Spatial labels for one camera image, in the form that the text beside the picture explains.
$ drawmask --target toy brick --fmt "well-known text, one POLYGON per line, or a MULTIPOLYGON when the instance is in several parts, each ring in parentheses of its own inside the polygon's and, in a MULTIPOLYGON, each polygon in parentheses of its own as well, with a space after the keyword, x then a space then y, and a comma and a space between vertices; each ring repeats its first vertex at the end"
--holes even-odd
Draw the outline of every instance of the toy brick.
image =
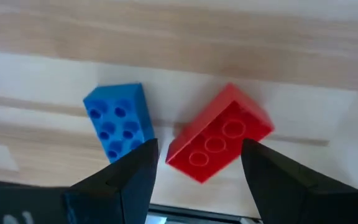
POLYGON ((140 83, 98 86, 84 105, 111 163, 154 138, 140 83))
POLYGON ((273 130, 268 114, 229 83, 173 140, 165 162, 203 183, 240 156, 243 139, 273 130))

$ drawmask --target black plastic part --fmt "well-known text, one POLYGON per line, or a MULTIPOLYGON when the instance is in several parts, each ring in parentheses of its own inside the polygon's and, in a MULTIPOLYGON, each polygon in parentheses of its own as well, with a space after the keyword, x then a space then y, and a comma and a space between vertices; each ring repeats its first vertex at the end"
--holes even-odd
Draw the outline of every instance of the black plastic part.
POLYGON ((7 217, 26 223, 30 215, 35 224, 143 224, 157 162, 158 143, 151 139, 70 188, 0 182, 0 223, 7 217))
POLYGON ((358 190, 250 139, 242 166, 264 224, 358 223, 358 190))

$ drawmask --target blue lego brick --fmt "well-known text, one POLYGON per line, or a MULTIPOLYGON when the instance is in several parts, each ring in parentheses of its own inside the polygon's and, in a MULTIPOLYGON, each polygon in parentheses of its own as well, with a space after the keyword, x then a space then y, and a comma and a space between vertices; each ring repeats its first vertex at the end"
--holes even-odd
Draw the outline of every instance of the blue lego brick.
POLYGON ((140 83, 98 86, 84 105, 110 163, 154 138, 140 83))

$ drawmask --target red lego brick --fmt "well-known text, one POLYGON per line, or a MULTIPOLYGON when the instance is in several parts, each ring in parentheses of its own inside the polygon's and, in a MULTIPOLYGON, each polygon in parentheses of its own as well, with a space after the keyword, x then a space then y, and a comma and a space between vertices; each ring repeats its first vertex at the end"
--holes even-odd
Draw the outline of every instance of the red lego brick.
POLYGON ((172 141, 165 162, 203 183, 240 156, 243 139, 273 130, 268 114, 230 83, 172 141))

